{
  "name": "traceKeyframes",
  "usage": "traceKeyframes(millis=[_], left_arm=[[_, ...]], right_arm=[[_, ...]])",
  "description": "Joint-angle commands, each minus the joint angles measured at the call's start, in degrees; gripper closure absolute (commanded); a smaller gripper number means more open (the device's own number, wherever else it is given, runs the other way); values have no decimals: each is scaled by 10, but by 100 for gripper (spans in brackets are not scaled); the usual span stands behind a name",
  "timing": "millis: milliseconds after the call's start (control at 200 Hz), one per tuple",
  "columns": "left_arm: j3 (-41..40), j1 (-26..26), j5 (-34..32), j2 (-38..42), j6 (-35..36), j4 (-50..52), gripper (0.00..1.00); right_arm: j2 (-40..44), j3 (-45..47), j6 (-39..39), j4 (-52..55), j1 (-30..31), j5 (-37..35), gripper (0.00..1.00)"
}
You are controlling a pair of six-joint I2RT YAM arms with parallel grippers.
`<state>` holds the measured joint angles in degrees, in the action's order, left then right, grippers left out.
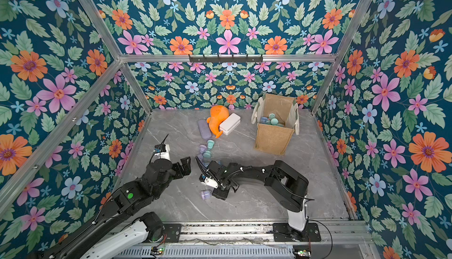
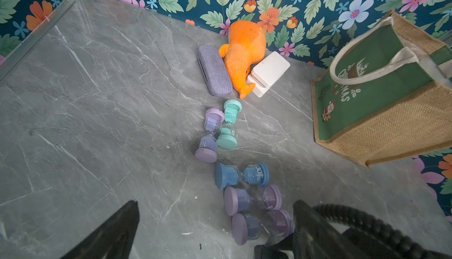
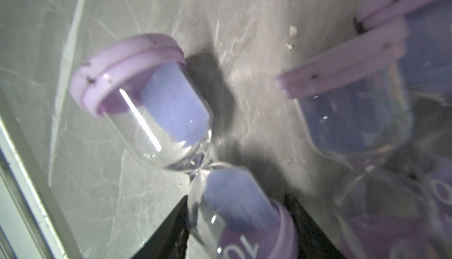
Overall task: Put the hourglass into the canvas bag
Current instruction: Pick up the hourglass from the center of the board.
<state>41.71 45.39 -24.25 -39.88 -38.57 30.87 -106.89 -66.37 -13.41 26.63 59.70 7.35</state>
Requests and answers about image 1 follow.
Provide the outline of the purple hourglass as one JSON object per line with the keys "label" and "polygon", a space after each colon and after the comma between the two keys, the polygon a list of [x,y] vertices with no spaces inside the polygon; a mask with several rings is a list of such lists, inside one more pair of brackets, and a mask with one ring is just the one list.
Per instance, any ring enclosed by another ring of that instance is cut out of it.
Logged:
{"label": "purple hourglass", "polygon": [[212,196],[212,191],[210,191],[210,190],[201,191],[201,198],[203,200],[208,200],[211,196]]}
{"label": "purple hourglass", "polygon": [[206,152],[206,150],[207,150],[207,146],[206,146],[206,145],[201,144],[201,145],[199,146],[199,153],[198,153],[198,155],[197,155],[197,158],[198,158],[201,162],[203,162],[203,159],[204,159],[204,153]]}

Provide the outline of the teal hourglass front pair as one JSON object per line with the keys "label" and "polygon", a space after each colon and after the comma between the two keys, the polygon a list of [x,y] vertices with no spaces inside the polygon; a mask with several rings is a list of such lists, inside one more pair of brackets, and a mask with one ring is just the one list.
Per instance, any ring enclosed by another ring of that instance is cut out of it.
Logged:
{"label": "teal hourglass front pair", "polygon": [[268,118],[268,121],[267,121],[266,124],[268,124],[268,125],[275,125],[275,126],[278,126],[278,127],[283,127],[283,126],[284,126],[284,125],[277,119],[276,114],[271,113],[271,114],[269,114],[269,115],[267,116],[267,118]]}

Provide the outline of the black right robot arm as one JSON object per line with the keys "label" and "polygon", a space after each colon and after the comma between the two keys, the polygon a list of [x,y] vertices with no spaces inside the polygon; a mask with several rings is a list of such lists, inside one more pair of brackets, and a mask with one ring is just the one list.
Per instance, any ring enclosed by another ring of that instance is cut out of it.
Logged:
{"label": "black right robot arm", "polygon": [[309,180],[282,160],[264,167],[245,166],[231,162],[228,166],[212,161],[204,165],[195,159],[201,170],[200,181],[213,188],[212,196],[226,200],[230,191],[236,192],[241,184],[263,185],[288,212],[290,231],[303,233],[308,224],[306,212]]}

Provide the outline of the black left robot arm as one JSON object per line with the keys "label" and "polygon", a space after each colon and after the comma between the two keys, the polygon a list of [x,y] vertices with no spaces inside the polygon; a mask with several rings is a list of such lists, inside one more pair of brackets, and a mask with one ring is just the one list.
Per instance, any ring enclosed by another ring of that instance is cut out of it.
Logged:
{"label": "black left robot arm", "polygon": [[117,225],[160,198],[171,181],[191,174],[191,158],[180,162],[160,158],[149,162],[145,173],[115,190],[100,211],[67,238],[29,259],[79,259]]}

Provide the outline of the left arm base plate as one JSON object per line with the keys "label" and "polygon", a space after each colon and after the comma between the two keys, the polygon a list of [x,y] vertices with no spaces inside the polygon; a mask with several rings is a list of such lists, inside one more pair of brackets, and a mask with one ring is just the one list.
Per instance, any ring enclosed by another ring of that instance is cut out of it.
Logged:
{"label": "left arm base plate", "polygon": [[148,233],[149,243],[178,243],[181,236],[181,224],[163,224],[154,227]]}

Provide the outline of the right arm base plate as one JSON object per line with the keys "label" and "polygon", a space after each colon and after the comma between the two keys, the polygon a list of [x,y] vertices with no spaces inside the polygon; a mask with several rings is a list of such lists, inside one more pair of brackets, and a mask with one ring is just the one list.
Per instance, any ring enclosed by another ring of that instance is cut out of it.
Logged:
{"label": "right arm base plate", "polygon": [[308,223],[304,231],[295,230],[288,223],[274,223],[272,227],[274,241],[278,243],[321,241],[319,226],[316,223]]}

